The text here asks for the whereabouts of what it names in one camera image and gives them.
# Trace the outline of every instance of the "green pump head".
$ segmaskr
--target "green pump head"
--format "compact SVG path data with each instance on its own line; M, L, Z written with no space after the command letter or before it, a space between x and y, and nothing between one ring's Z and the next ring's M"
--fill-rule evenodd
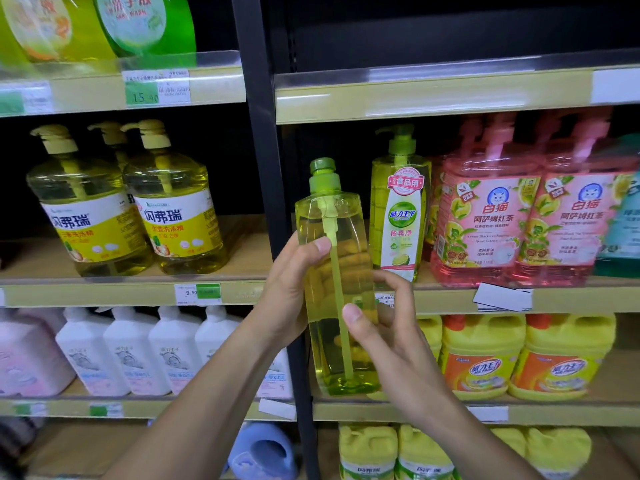
M312 194L342 190L340 176L335 172L335 161L332 158L313 160L310 167L309 190Z
M376 134L391 132L393 139L389 140L390 155L412 155L415 153L415 140L411 137L414 126L410 123L380 128Z

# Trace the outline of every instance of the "finger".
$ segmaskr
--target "finger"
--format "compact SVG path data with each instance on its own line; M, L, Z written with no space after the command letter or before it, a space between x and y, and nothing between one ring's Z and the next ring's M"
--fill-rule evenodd
M394 362L396 355L380 336L377 327L364 316L357 305L347 303L343 306L342 318L353 338L367 351L376 369L388 367Z
M386 283L396 291L394 297L394 323L400 328L416 327L415 298L411 283L395 273L377 269L373 272L373 279L377 283Z
M285 263L280 274L281 281L292 288L298 288L309 266L320 262L331 250L331 241L327 236L299 246Z
M378 322L390 327L394 322L394 309L384 303L378 304Z
M278 257L276 257L275 261L271 265L271 270L269 271L269 275L267 276L267 281L264 284L265 288L267 288L267 286L269 286L269 284L271 284L271 282L274 281L274 279L276 279L282 273L282 270L290 261L291 257L296 252L296 249L298 249L298 247L298 232L294 231L283 249L280 251L280 254L278 254Z

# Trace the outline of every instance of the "white sticker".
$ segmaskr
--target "white sticker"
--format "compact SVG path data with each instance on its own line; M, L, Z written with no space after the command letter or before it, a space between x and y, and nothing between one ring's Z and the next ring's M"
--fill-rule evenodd
M196 285L174 285L175 304L188 306L222 305L220 283L198 283Z
M478 421L483 423L505 423L509 421L508 406L467 406Z
M385 305L389 305L393 308L394 295L393 293L376 293L376 302L384 303Z
M290 421L296 420L295 404L281 403L271 399L261 399L258 405L258 411L272 416L279 416Z
M171 106L191 103L188 69L124 70L122 78L129 106ZM157 92L146 91L141 84L153 85L153 89ZM133 94L140 89L143 94L142 100L133 97Z
M89 416L93 418L124 418L122 403L90 403Z
M640 101L640 68L593 71L591 104Z
M49 408L46 403L37 403L34 401L14 401L13 411L16 416L49 416Z
M0 84L0 115L52 114L53 95L48 80Z
M478 305L478 312L529 312L533 308L533 290L480 283L473 302Z

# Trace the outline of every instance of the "red cap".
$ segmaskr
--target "red cap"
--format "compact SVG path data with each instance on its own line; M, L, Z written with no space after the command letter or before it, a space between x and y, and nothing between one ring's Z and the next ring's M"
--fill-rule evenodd
M465 316L444 315L444 326L452 331L463 331L465 329Z
M548 313L527 314L527 325L538 330L546 330L551 326L553 316Z

